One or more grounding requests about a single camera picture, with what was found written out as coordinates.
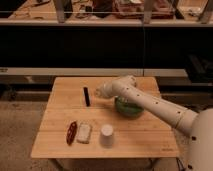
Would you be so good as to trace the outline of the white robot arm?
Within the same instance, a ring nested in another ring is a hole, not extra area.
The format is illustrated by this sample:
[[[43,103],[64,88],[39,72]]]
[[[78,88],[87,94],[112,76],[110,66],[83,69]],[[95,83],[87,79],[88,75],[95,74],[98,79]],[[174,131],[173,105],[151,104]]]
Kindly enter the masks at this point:
[[[189,137],[185,171],[213,171],[213,108],[199,113],[145,93],[136,87],[136,78],[123,76],[98,86],[100,98],[123,97],[151,112],[185,136]]]

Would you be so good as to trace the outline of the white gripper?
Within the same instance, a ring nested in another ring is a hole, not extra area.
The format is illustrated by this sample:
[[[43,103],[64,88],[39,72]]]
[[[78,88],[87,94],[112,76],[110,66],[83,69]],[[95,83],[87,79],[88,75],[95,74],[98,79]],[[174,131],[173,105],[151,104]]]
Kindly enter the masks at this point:
[[[99,98],[109,99],[114,96],[111,83],[104,83],[95,90],[95,95]]]

